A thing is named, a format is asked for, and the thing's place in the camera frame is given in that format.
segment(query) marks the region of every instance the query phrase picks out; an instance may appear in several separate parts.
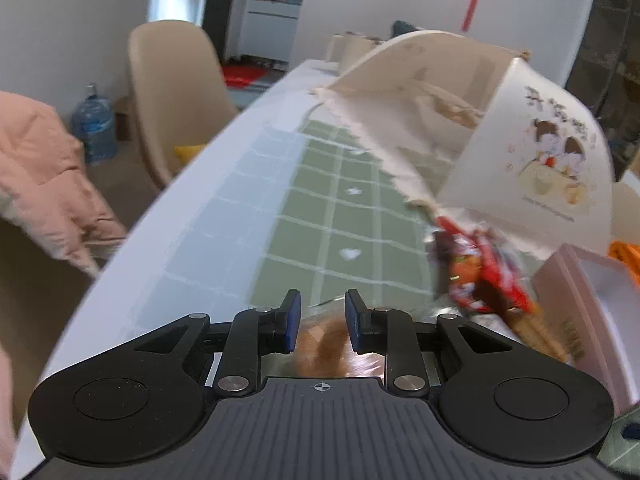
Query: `green checkered tablecloth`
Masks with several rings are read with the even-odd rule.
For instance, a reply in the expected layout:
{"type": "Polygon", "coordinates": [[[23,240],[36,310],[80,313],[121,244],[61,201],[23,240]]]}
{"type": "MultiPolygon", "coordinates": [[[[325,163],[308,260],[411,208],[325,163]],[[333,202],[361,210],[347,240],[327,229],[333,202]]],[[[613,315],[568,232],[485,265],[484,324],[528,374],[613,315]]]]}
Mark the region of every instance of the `green checkered tablecloth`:
{"type": "Polygon", "coordinates": [[[357,288],[365,302],[426,308],[425,222],[346,128],[309,120],[300,165],[248,303],[274,306],[291,283],[306,306],[357,288]]]}

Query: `water bottle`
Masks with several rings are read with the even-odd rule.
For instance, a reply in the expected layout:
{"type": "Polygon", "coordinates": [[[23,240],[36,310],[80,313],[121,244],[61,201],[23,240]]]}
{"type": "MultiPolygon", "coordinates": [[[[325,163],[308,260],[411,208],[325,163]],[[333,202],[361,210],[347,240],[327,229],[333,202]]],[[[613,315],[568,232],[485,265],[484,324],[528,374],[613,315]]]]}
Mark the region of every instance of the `water bottle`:
{"type": "Polygon", "coordinates": [[[84,161],[95,164],[113,158],[118,151],[111,105],[98,95],[97,86],[87,87],[87,98],[73,116],[74,135],[84,144],[84,161]]]}

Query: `silver bolt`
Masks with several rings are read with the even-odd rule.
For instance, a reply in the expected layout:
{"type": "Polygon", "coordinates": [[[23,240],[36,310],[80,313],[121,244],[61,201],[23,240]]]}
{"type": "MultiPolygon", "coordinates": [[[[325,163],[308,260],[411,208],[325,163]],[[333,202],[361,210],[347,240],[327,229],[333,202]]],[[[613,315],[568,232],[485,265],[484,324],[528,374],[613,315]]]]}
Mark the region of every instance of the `silver bolt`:
{"type": "Polygon", "coordinates": [[[406,392],[417,392],[424,388],[426,384],[422,377],[417,375],[401,375],[394,381],[396,388],[404,390],[406,392]]]}
{"type": "Polygon", "coordinates": [[[218,387],[226,392],[241,392],[247,386],[249,381],[239,375],[228,375],[218,381],[218,387]]]}

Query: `chair backrest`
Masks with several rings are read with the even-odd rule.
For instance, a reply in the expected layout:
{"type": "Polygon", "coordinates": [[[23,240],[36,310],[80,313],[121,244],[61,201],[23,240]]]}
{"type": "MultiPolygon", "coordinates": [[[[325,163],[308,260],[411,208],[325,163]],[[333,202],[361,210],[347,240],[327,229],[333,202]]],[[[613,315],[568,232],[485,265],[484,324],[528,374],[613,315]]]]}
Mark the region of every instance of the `chair backrest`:
{"type": "Polygon", "coordinates": [[[180,170],[174,147],[206,144],[238,110],[213,44],[193,23],[164,20],[133,30],[129,78],[142,157],[162,189],[180,170]]]}

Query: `pink puffer jacket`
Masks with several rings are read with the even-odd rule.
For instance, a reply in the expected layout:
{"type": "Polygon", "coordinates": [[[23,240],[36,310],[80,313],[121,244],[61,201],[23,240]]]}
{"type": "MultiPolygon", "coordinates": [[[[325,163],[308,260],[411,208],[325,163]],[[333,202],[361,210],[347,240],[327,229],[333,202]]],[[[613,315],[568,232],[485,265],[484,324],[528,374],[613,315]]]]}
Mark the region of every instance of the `pink puffer jacket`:
{"type": "Polygon", "coordinates": [[[92,276],[93,256],[113,252],[126,236],[56,111],[7,92],[0,92],[0,217],[92,276]]]}

